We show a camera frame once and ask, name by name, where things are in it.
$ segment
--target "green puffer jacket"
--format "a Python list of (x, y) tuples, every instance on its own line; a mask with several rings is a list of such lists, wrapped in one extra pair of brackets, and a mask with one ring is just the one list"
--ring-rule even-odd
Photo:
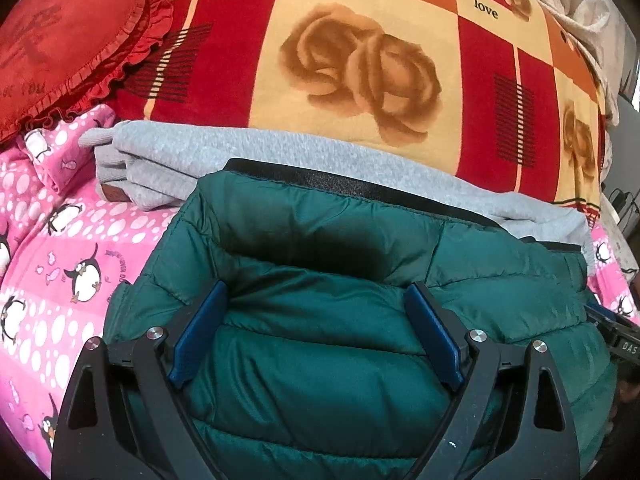
[(212, 276), (229, 311), (184, 402), (230, 480), (400, 480), (450, 401), (406, 318), (424, 280), (468, 328), (542, 338), (566, 389), (586, 472), (616, 369), (585, 322), (573, 246), (380, 186), (232, 160), (202, 178), (109, 306), (107, 342), (138, 338)]

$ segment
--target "ruffled trim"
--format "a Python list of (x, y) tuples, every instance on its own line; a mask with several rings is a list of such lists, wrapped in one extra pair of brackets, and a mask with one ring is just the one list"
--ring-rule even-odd
[(69, 121), (97, 105), (109, 94), (112, 82), (124, 79), (129, 66), (145, 60), (162, 43), (173, 18), (172, 0), (134, 0), (134, 9), (114, 40), (57, 89), (20, 113), (12, 128), (0, 131), (1, 141), (21, 130), (51, 129), (57, 120)]

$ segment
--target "red pillow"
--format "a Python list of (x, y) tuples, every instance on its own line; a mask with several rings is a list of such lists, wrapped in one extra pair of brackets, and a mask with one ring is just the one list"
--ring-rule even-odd
[(173, 13), (171, 0), (20, 0), (0, 27), (0, 142), (107, 97)]

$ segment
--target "bed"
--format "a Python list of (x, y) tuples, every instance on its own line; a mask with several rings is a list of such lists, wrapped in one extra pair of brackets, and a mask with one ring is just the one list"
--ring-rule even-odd
[[(322, 20), (328, 36), (314, 38)], [(376, 69), (364, 67), (364, 47), (344, 56), (331, 43), (345, 31), (367, 40), (380, 66), (404, 68), (364, 77)], [(312, 70), (309, 55), (324, 65)], [(406, 78), (421, 78), (421, 92), (409, 95)], [(162, 47), (106, 103), (123, 120), (348, 140), (577, 208), (591, 224), (600, 214), (604, 90), (535, 0), (174, 0)], [(178, 209), (105, 202), (92, 162), (73, 168), (68, 191), (50, 192), (32, 159), (17, 144), (0, 154), (0, 416), (50, 476), (82, 344), (102, 334), (115, 287), (136, 279)]]

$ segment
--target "metal screw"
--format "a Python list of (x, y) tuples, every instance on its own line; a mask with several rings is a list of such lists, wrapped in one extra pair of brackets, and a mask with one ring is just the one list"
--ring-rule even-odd
[(164, 329), (161, 326), (153, 326), (146, 331), (146, 338), (154, 341), (160, 339), (164, 335)]
[(469, 332), (469, 335), (471, 336), (471, 339), (473, 339), (477, 343), (486, 341), (486, 333), (484, 332), (484, 330), (480, 330), (479, 328), (473, 329), (471, 332)]
[(95, 350), (98, 346), (100, 346), (100, 338), (97, 336), (90, 337), (86, 340), (86, 343), (84, 343), (84, 347), (87, 350)]
[(533, 342), (533, 349), (536, 352), (540, 352), (541, 354), (543, 354), (543, 353), (546, 352), (547, 346), (546, 346), (546, 343), (544, 341), (540, 341), (540, 339), (536, 339)]

